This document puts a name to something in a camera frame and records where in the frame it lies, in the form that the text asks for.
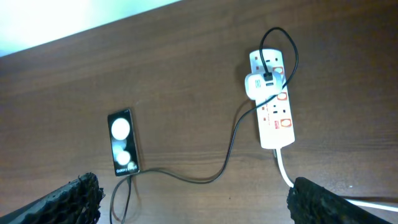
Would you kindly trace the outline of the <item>black Samsung Galaxy flip phone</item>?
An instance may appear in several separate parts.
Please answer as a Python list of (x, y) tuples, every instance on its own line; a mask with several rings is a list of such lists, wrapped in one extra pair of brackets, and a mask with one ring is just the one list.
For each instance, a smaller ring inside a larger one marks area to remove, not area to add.
[(131, 110), (126, 108), (107, 117), (109, 138), (117, 177), (140, 172), (139, 154)]

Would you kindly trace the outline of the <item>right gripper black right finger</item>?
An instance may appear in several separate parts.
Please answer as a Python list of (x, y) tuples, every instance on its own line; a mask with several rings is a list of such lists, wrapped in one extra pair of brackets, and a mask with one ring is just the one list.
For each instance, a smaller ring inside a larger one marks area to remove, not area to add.
[(304, 177), (289, 189), (287, 208), (295, 224), (390, 224)]

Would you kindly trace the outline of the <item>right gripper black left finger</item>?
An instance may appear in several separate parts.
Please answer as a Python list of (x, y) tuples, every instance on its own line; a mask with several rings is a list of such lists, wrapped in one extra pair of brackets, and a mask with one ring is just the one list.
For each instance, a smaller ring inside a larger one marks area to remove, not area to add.
[(89, 172), (3, 217), (5, 224), (88, 224), (100, 219), (104, 192)]

